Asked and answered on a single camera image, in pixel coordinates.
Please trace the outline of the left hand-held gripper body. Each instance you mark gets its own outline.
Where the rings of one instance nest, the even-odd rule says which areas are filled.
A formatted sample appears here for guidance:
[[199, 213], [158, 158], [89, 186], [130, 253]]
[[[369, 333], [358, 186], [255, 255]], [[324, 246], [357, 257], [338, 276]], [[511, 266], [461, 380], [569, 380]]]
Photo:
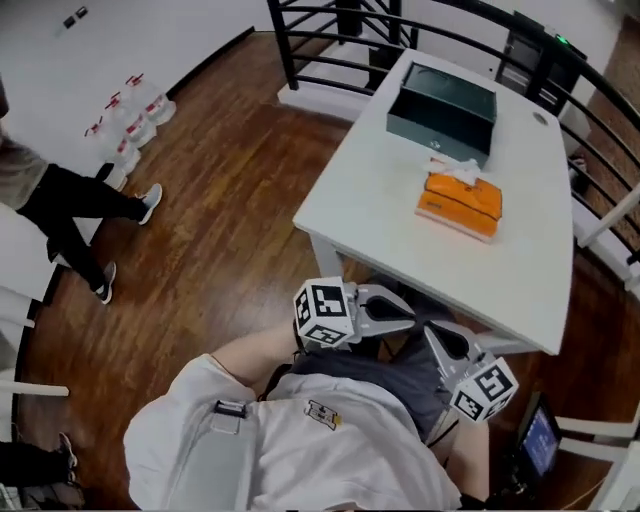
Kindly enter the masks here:
[[302, 349], [341, 349], [373, 337], [364, 309], [369, 289], [341, 277], [307, 280], [293, 300], [294, 334]]

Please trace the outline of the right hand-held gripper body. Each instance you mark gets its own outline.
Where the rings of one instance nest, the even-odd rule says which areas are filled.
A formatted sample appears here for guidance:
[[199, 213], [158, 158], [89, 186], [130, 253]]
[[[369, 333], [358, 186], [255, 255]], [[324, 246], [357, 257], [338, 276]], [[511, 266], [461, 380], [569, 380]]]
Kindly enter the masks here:
[[440, 370], [442, 383], [451, 393], [450, 407], [461, 416], [480, 423], [506, 407], [519, 388], [518, 381], [503, 357], [484, 353], [483, 359]]

